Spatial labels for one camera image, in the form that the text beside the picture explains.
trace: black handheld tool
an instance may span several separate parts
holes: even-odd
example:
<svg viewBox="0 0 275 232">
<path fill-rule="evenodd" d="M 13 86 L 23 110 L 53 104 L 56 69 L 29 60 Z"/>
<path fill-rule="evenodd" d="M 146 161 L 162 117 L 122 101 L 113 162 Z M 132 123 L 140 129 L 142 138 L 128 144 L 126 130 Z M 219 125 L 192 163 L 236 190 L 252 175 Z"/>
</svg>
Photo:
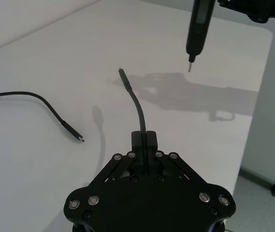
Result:
<svg viewBox="0 0 275 232">
<path fill-rule="evenodd" d="M 187 53 L 189 54 L 189 72 L 195 57 L 204 47 L 210 18 L 216 0 L 195 0 L 187 39 Z"/>
</svg>

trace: table surface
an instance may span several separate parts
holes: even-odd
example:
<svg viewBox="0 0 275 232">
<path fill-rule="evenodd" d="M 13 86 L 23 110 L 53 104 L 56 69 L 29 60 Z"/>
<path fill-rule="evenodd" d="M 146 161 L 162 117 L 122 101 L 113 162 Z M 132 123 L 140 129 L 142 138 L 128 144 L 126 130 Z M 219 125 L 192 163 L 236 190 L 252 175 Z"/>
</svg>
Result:
<svg viewBox="0 0 275 232">
<path fill-rule="evenodd" d="M 123 67 L 159 149 L 178 152 L 207 182 L 233 192 L 272 35 L 213 18 L 188 73 L 190 13 L 102 0 L 0 49 L 0 231 L 67 232 L 68 194 L 88 184 L 139 129 Z"/>
</svg>

